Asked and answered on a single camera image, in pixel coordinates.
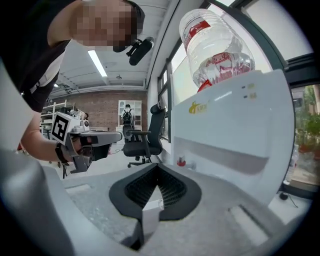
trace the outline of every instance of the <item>chair backrest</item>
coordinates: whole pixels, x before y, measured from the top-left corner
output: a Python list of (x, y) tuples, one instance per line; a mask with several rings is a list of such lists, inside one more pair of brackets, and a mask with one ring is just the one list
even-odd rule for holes
[(160, 131), (165, 119), (166, 109), (162, 109), (158, 104), (151, 107), (150, 112), (152, 113), (151, 123), (147, 138), (151, 147), (162, 149), (162, 143), (160, 141)]

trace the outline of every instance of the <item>outdoor greenery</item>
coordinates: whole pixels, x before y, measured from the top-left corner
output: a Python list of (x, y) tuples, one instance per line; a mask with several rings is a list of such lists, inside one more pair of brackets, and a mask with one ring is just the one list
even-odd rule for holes
[(309, 149), (320, 149), (320, 114), (310, 113), (310, 106), (316, 106), (312, 85), (304, 89), (303, 104), (295, 110), (295, 143), (306, 145)]

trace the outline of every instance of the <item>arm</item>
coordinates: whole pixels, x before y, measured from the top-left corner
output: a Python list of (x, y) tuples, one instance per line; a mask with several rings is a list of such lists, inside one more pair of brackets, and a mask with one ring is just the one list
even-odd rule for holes
[[(39, 130), (39, 123), (41, 120), (41, 113), (33, 111), (33, 118), (26, 128), (21, 143), (25, 150), (34, 158), (44, 161), (58, 162), (59, 158), (56, 154), (57, 141), (49, 140), (43, 137)], [(71, 157), (64, 151), (62, 147), (63, 156), (69, 162)]]

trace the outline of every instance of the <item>black t-shirt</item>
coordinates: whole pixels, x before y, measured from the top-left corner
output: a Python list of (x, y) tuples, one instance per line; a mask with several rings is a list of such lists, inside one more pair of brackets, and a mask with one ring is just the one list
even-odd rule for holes
[(1, 42), (1, 58), (12, 82), (36, 112), (42, 111), (58, 79), (60, 66), (56, 75), (42, 84), (45, 86), (40, 81), (46, 78), (44, 74), (48, 67), (62, 56), (69, 43), (69, 40), (62, 41), (50, 47), (47, 40), (49, 26), (55, 16), (74, 1), (27, 0), (23, 1), (22, 7), (11, 1), (17, 3), (19, 11), (13, 12), (14, 25), (4, 29), (6, 40)]

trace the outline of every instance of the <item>water bottle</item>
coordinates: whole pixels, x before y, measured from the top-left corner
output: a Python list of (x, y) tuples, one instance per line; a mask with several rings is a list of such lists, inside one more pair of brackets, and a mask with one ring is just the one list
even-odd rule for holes
[(246, 43), (210, 10), (195, 9), (186, 13), (180, 21), (179, 32), (198, 92), (255, 69)]

